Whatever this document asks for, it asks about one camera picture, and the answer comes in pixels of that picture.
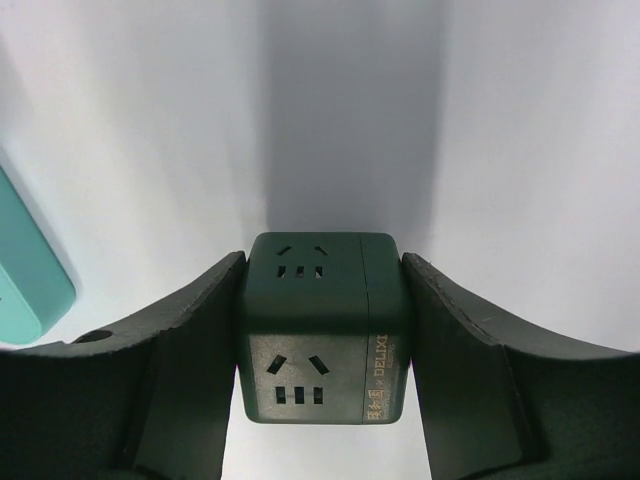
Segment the dark green cube adapter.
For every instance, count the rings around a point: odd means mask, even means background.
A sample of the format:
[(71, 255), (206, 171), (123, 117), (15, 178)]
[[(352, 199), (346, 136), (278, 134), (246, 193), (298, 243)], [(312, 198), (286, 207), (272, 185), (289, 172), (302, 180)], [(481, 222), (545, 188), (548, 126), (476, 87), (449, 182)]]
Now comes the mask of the dark green cube adapter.
[(413, 305), (390, 235), (259, 235), (235, 314), (250, 420), (386, 425), (401, 417)]

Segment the teal triangular power socket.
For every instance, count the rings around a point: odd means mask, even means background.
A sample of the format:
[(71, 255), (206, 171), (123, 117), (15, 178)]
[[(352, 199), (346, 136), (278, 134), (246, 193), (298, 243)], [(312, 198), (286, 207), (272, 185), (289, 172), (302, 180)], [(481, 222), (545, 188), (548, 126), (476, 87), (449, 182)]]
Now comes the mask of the teal triangular power socket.
[(2, 149), (1, 341), (22, 346), (40, 340), (76, 298), (50, 225)]

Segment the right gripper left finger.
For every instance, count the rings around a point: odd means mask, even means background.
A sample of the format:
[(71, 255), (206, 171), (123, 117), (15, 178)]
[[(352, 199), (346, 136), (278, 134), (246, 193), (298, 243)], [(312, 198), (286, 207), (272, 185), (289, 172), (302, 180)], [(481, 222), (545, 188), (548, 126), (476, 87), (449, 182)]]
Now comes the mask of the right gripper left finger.
[(228, 254), (73, 343), (1, 354), (5, 479), (218, 479), (236, 360)]

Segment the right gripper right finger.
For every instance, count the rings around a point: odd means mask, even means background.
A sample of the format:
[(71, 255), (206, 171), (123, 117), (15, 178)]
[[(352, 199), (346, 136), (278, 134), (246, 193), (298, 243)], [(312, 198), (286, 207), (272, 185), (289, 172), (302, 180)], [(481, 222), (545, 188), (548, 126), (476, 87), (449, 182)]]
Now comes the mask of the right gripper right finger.
[(412, 353), (435, 479), (635, 479), (639, 357), (534, 325), (416, 254)]

